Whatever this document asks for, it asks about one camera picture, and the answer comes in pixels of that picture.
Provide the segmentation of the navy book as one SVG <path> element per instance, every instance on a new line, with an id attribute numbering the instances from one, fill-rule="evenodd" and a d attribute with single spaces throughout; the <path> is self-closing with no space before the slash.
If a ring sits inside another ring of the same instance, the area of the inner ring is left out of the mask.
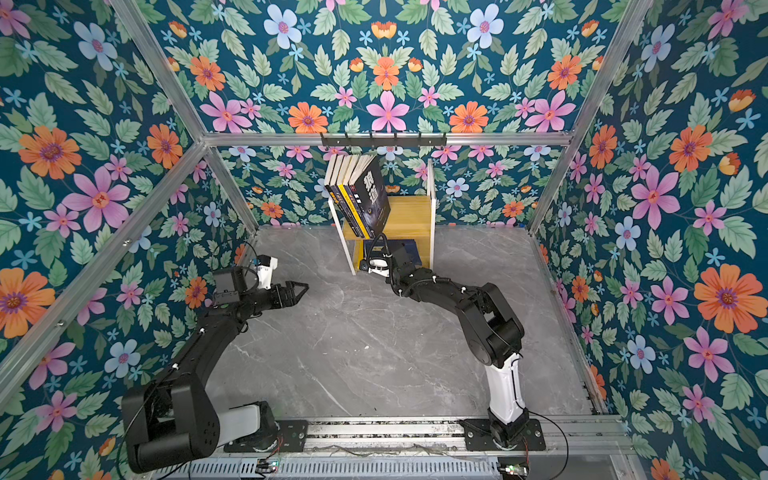
<path id="1" fill-rule="evenodd" d="M 413 239 L 388 239 L 387 248 L 398 264 L 410 262 L 417 267 L 422 265 L 418 246 Z"/>

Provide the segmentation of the black wolf cover book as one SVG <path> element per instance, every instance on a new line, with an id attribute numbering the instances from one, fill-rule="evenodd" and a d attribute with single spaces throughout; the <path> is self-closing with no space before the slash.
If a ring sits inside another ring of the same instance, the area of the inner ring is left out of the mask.
<path id="1" fill-rule="evenodd" d="M 358 203 L 363 210 L 363 219 L 369 228 L 372 240 L 383 232 L 391 212 L 383 176 L 376 155 L 355 182 Z"/>

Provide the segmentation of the dark portrait cover book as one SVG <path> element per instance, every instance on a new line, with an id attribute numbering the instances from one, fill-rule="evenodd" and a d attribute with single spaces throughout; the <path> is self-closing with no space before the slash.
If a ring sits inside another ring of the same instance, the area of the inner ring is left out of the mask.
<path id="1" fill-rule="evenodd" d="M 350 155 L 346 157 L 344 169 L 339 179 L 339 187 L 350 210 L 355 232 L 360 238 L 365 240 L 371 239 L 371 233 L 363 219 L 363 210 L 358 203 L 355 182 L 371 160 L 372 158 L 368 155 Z"/>

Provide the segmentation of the dark blue paperback book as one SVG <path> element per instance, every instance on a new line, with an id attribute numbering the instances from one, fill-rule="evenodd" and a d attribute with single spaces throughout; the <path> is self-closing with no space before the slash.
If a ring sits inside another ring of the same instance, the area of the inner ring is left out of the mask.
<path id="1" fill-rule="evenodd" d="M 331 198 L 334 200 L 336 206 L 340 209 L 340 211 L 344 214 L 344 217 L 346 219 L 347 224 L 349 225 L 352 232 L 355 234 L 356 237 L 361 238 L 362 232 L 359 229 L 357 222 L 354 219 L 354 216 L 352 214 L 352 211 L 349 208 L 348 202 L 346 201 L 342 189 L 338 184 L 338 180 L 340 179 L 342 167 L 344 166 L 344 160 L 339 163 L 335 179 L 332 181 L 332 184 L 329 187 L 326 187 Z"/>

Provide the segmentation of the yellow cartoon boy book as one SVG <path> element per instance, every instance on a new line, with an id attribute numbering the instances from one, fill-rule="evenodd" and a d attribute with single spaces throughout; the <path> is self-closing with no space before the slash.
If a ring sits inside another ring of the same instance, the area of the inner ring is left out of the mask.
<path id="1" fill-rule="evenodd" d="M 336 195 L 339 199 L 339 205 L 343 211 L 347 223 L 353 233 L 361 239 L 365 239 L 366 230 L 360 226 L 359 221 L 355 217 L 356 210 L 350 203 L 350 197 L 347 194 L 347 190 L 344 186 L 344 178 L 346 175 L 347 167 L 349 165 L 348 155 L 338 155 L 335 159 L 335 166 L 333 170 L 333 186 L 335 187 Z"/>

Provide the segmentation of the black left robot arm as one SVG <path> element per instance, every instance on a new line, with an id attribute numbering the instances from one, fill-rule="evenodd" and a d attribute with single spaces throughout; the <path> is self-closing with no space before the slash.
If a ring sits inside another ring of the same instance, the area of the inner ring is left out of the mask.
<path id="1" fill-rule="evenodd" d="M 198 314 L 188 341 L 147 385 L 123 395 L 123 448 L 131 472 L 184 465 L 238 443 L 257 451 L 279 446 L 280 427 L 267 402 L 218 409 L 206 390 L 224 351 L 250 319 L 293 307 L 307 293 L 304 282 L 272 283 L 272 272 L 272 266 L 216 271 L 213 303 Z"/>

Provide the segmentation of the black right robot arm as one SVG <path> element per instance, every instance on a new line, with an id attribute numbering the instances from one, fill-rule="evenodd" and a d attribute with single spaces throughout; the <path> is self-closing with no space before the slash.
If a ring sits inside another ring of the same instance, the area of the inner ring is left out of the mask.
<path id="1" fill-rule="evenodd" d="M 524 326 L 493 283 L 464 285 L 412 261 L 405 244 L 382 235 L 365 251 L 359 268 L 386 278 L 401 298 L 454 313 L 474 357 L 485 367 L 489 388 L 488 434 L 502 449 L 524 434 L 530 411 L 519 373 Z"/>

